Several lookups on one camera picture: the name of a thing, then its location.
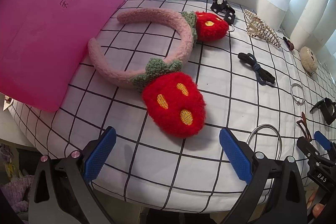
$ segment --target beige plush ball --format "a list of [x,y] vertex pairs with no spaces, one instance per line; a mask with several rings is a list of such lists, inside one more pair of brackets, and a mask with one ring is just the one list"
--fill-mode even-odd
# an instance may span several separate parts
[[308,47],[300,50],[301,63],[304,69],[310,73],[317,70],[317,59],[313,51]]

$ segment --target screw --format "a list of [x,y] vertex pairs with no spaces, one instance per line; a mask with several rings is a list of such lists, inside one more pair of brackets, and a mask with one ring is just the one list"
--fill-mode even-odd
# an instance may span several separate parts
[[47,155],[43,155],[43,156],[41,157],[41,161],[42,161],[42,162],[47,161],[47,159],[48,159],[48,156],[47,156]]
[[294,159],[292,156],[289,156],[289,157],[287,158],[287,160],[288,160],[289,162],[295,162],[295,159]]
[[256,152],[255,156],[256,156],[257,159],[263,159],[264,158],[264,154],[261,153],[261,152]]
[[72,153],[71,153],[71,156],[75,159],[75,158],[78,158],[79,156],[80,156],[80,152],[78,151],[78,150],[76,150],[76,151],[73,151]]

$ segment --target pink plastic folder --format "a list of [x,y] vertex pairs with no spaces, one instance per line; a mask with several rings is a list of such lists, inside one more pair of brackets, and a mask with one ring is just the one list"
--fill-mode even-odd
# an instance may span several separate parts
[[55,112],[78,63],[124,0],[0,0],[0,92]]

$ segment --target checkered tablecloth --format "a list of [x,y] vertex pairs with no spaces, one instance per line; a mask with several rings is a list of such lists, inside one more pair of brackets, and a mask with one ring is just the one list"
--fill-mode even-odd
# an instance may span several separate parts
[[[175,11],[210,11],[211,0],[127,0],[102,28],[97,40],[114,69],[144,68],[149,58],[164,58],[179,44],[175,30],[155,23],[122,25],[116,16],[127,9],[160,7]],[[181,212],[229,210],[245,187],[236,176],[218,141],[219,131],[229,127],[239,140],[263,123],[275,126],[283,142],[281,159],[293,155],[307,178],[307,159],[296,147],[303,136],[296,121],[305,112],[310,132],[321,131],[335,140],[335,124],[325,125],[322,114],[311,107],[322,97],[335,100],[334,85],[326,67],[319,65],[311,77],[303,69],[297,50],[290,52],[277,31],[282,47],[276,48],[246,33],[244,7],[236,10],[235,30],[223,39],[197,43],[183,71],[192,76],[206,102],[206,125],[188,139],[162,133],[148,116],[135,90],[113,86],[104,80],[86,57],[79,65],[62,107],[48,113],[15,102],[10,111],[27,138],[42,154],[68,156],[97,139],[107,126],[118,134],[117,143],[92,186],[114,197],[147,207]],[[263,68],[276,77],[274,86],[259,85],[255,73],[237,54],[252,53]],[[300,83],[305,104],[297,106],[290,86]],[[322,153],[325,150],[316,144]],[[251,147],[274,159],[278,139],[269,128],[260,130]],[[260,202],[269,194],[269,180]]]

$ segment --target black ribbon bow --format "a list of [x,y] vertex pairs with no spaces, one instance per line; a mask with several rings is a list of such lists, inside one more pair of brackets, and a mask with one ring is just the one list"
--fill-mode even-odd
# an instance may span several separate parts
[[271,75],[267,70],[264,70],[263,68],[260,67],[253,54],[251,53],[245,54],[243,52],[240,52],[238,53],[238,58],[244,63],[249,64],[253,68],[255,76],[257,78],[257,82],[259,84],[265,85],[266,82],[269,82],[271,84],[275,83],[275,77]]

